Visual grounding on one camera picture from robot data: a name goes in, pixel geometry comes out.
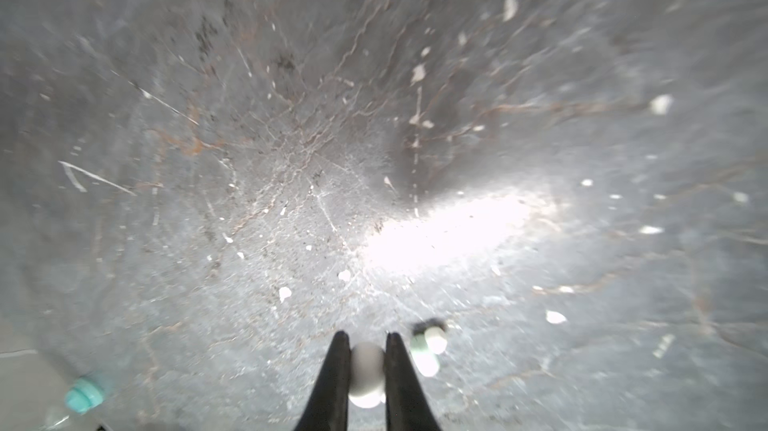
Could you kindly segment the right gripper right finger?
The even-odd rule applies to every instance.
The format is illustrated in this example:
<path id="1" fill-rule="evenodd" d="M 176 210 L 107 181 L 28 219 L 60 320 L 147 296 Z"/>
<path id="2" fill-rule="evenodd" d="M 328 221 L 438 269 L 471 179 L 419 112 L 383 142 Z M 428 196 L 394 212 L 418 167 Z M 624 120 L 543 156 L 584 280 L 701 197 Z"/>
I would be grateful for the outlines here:
<path id="1" fill-rule="evenodd" d="M 441 431 L 399 333 L 387 334 L 385 357 L 387 431 Z"/>

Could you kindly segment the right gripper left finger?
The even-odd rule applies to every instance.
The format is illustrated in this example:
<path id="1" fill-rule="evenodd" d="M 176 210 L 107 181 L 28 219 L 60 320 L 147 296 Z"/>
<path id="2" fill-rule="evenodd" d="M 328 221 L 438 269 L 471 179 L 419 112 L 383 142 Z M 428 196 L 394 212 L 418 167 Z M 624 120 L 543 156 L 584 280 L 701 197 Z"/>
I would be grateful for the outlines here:
<path id="1" fill-rule="evenodd" d="M 334 334 L 295 431 L 346 431 L 348 426 L 351 348 L 349 335 Z"/>

